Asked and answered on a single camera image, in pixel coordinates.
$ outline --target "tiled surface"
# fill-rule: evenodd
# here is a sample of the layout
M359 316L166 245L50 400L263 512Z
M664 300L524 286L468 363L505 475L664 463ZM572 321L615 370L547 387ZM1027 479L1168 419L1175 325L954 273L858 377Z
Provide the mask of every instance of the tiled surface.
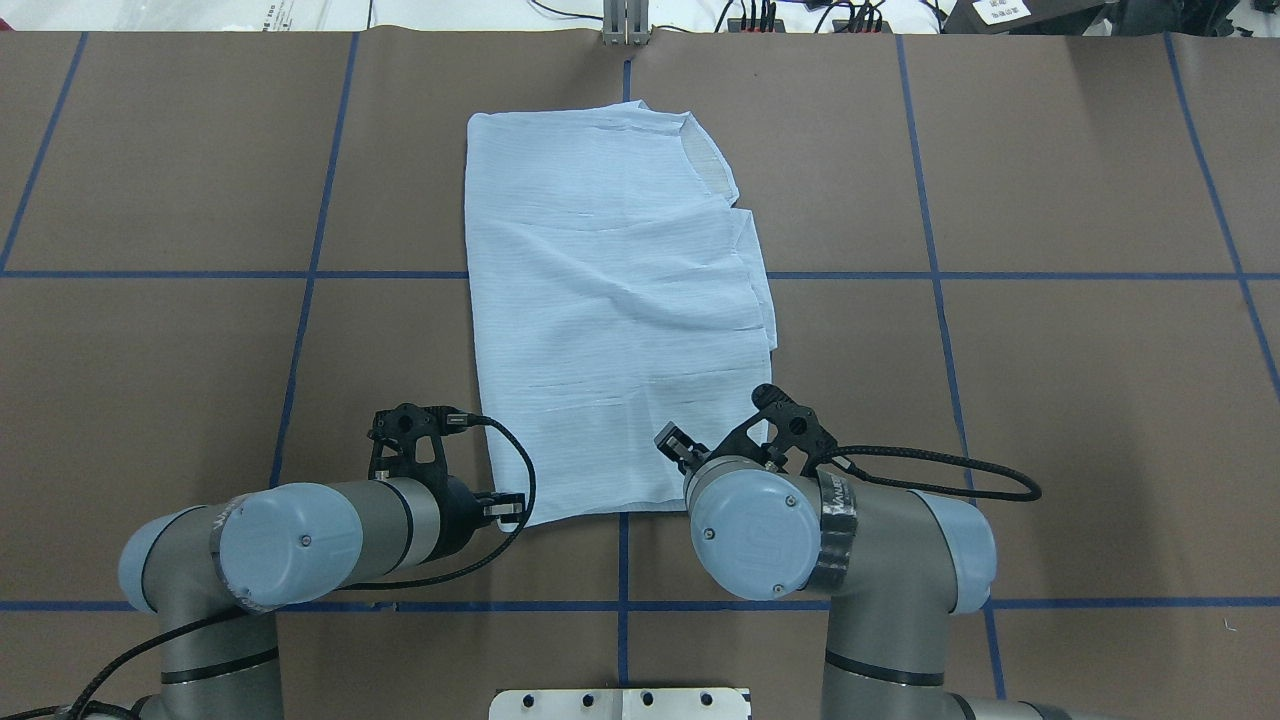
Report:
M631 96L716 138L771 270L928 269L893 41L750 40L659 33Z
M1280 184L1280 168L1270 161L1280 150L1280 78L1267 68L1280 61L1280 44L1178 37L1174 46L1240 261L1247 272L1277 272L1280 202L1267 188Z
M1160 37L908 38L947 270L1230 270Z
M0 152L0 238L18 209L31 164L49 127L79 35L0 35L0 77L28 78L0 87L5 151ZM55 68L61 68L59 74Z
M0 279L0 600L119 600L142 523L266 487L301 297Z
M465 269L467 119L617 102L626 53L591 31L362 33L320 265Z
M93 35L9 268L305 269L348 45Z
M480 719L503 689L617 687L614 625L607 612L287 614L284 703L291 719Z
M79 40L41 37L0 53L6 81L29 77L0 87L5 190L31 177ZM143 520L265 487L276 455L283 482L360 478L375 410L474 407L465 120L630 85L692 109L732 163L778 273L782 387L850 442L956 452L964 437L1044 484L1032 506L980 503L1002 566L987 616L952 623L951 689L1275 715L1280 404L1261 348L1280 337L1280 284L1249 278L1245 302L1210 191L1244 269L1267 270L1275 223L1252 183L1270 170L1233 159L1240 133L1275 155L1239 129L1270 99L1213 101L1212 79L1261 72L1249 53L1274 47L1175 45L1212 183L1161 38L663 33L634 53L591 33L388 28L355 46L335 138L349 36L88 37L0 261L0 711L70 700L148 634L146 618L97 612ZM1000 82L982 79L992 68ZM0 227L15 202L0 193ZM489 482L479 434L451 438L449 457ZM284 614L291 716L479 717L499 688L703 682L751 687L760 717L815 716L819 602L726 603L680 516L621 523L534 528L463 582ZM154 691L154 662L106 697Z
M1280 404L1234 282L946 283L997 597L1280 594Z
M1011 611L998 618L1011 696L1132 717L1280 715L1271 673L1280 641L1275 607Z

